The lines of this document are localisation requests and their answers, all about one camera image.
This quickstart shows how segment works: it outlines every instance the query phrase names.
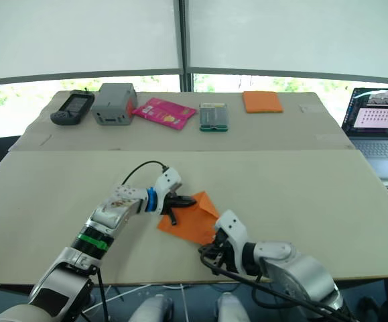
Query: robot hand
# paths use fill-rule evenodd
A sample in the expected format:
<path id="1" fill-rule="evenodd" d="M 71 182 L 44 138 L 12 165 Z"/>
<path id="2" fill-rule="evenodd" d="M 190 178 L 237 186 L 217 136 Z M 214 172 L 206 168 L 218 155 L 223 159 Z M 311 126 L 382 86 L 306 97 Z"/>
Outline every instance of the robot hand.
<path id="1" fill-rule="evenodd" d="M 203 256 L 213 260 L 214 267 L 225 264 L 230 272 L 266 276 L 282 285 L 289 296 L 322 304 L 318 307 L 322 312 L 329 313 L 325 306 L 345 311 L 342 295 L 331 275 L 319 261 L 299 253 L 291 243 L 251 242 L 246 227 L 231 210 L 223 213 L 214 228 L 214 243 L 199 249 L 202 254 L 206 252 Z M 302 313 L 308 319 L 321 317 L 304 308 Z"/>
<path id="2" fill-rule="evenodd" d="M 89 217 L 70 247 L 63 249 L 34 286 L 28 305 L 18 305 L 0 314 L 0 322 L 74 321 L 89 302 L 93 288 L 90 275 L 101 267 L 102 258 L 135 214 L 167 214 L 177 224 L 172 208 L 196 201 L 178 196 L 182 179 L 173 168 L 163 173 L 150 189 L 121 185 Z"/>

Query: green band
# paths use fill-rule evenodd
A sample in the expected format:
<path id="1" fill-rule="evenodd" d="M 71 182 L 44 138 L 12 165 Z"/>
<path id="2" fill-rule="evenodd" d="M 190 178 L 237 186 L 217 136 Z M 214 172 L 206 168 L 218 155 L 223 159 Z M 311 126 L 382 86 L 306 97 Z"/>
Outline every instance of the green band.
<path id="1" fill-rule="evenodd" d="M 106 252 L 109 250 L 109 246 L 103 240 L 97 240 L 81 233 L 79 234 L 78 238 L 94 245 L 100 250 L 105 250 Z"/>

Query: pink package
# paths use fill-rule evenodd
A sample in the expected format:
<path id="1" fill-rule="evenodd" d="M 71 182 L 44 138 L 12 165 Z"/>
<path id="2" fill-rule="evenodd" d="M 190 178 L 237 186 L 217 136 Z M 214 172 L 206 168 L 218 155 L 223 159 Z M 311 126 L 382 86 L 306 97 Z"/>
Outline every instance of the pink package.
<path id="1" fill-rule="evenodd" d="M 153 98 L 136 108 L 133 113 L 174 129 L 183 129 L 186 121 L 196 113 L 196 109 Z"/>

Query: laptop screen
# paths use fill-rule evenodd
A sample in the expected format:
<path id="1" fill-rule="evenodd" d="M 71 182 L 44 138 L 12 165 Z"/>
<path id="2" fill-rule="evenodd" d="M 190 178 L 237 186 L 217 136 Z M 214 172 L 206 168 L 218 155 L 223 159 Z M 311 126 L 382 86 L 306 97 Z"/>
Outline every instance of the laptop screen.
<path id="1" fill-rule="evenodd" d="M 354 89 L 341 128 L 348 137 L 388 138 L 388 89 Z"/>

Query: table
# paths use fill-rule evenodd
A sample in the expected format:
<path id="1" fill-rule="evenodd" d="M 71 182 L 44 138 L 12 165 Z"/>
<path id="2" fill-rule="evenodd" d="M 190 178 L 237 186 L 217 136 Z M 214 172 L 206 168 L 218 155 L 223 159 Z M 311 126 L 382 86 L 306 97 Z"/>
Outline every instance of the table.
<path id="1" fill-rule="evenodd" d="M 335 279 L 388 276 L 388 192 L 357 150 L 152 152 L 14 151 L 0 163 L 0 284 L 34 284 L 95 207 L 136 165 L 173 166 L 180 193 L 206 190 L 253 240 L 291 241 Z M 129 183 L 150 186 L 159 166 Z M 105 283 L 225 280 L 197 245 L 133 217 L 105 256 Z"/>
<path id="2" fill-rule="evenodd" d="M 226 133 L 199 130 L 199 113 L 182 131 L 135 117 L 129 126 L 103 126 L 89 113 L 76 126 L 59 126 L 50 114 L 68 98 L 58 92 L 12 147 L 13 151 L 261 151 L 354 149 L 315 93 L 279 93 L 283 113 L 245 112 L 241 93 L 138 93 L 139 105 L 159 97 L 198 108 L 200 103 L 226 103 Z"/>

